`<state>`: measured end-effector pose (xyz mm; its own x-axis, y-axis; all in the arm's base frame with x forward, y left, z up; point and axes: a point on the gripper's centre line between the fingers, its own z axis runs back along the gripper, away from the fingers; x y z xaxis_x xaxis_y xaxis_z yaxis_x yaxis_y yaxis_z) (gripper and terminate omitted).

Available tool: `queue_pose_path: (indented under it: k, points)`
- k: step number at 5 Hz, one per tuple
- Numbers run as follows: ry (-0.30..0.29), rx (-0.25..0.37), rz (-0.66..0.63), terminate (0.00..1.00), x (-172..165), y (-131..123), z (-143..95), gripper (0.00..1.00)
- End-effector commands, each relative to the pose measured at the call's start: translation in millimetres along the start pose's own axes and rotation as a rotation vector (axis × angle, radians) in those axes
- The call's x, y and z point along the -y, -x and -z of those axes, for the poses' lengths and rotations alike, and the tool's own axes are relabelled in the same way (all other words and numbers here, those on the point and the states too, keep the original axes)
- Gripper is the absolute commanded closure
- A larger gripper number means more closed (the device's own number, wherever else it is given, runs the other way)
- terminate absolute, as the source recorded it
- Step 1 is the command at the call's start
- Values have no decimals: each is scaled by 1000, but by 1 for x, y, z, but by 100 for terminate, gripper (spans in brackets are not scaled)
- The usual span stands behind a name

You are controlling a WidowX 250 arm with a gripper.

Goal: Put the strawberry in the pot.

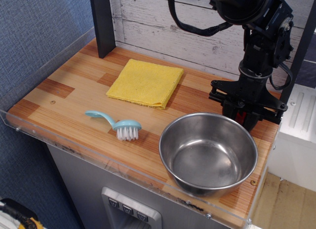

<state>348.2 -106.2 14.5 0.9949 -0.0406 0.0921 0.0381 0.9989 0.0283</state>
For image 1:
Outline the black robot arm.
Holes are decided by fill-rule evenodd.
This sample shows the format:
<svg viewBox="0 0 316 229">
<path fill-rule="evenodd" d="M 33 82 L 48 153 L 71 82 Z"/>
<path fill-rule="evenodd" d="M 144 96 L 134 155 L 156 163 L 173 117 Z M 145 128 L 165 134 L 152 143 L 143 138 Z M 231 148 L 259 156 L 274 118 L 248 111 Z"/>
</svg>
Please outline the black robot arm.
<svg viewBox="0 0 316 229">
<path fill-rule="evenodd" d="M 222 106 L 222 113 L 246 130 L 257 122 L 280 123 L 287 105 L 266 88 L 272 83 L 272 73 L 281 68 L 287 74 L 285 84 L 274 86 L 283 90 L 292 80 L 292 71 L 285 61 L 290 59 L 293 46 L 292 9 L 285 0 L 209 0 L 213 9 L 229 25 L 241 25 L 244 30 L 244 57 L 239 64 L 237 81 L 213 80 L 210 99 Z"/>
</svg>

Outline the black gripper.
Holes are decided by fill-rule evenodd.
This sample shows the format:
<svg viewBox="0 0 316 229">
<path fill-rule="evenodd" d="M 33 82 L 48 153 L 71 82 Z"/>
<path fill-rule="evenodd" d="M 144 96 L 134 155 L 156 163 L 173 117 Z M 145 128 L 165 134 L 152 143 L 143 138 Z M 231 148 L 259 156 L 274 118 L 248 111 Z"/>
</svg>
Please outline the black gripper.
<svg viewBox="0 0 316 229">
<path fill-rule="evenodd" d="M 267 78 L 241 74 L 237 81 L 213 80 L 209 99 L 222 106 L 222 115 L 235 119 L 238 111 L 246 112 L 243 127 L 251 131 L 258 121 L 280 123 L 287 105 L 266 88 Z"/>
</svg>

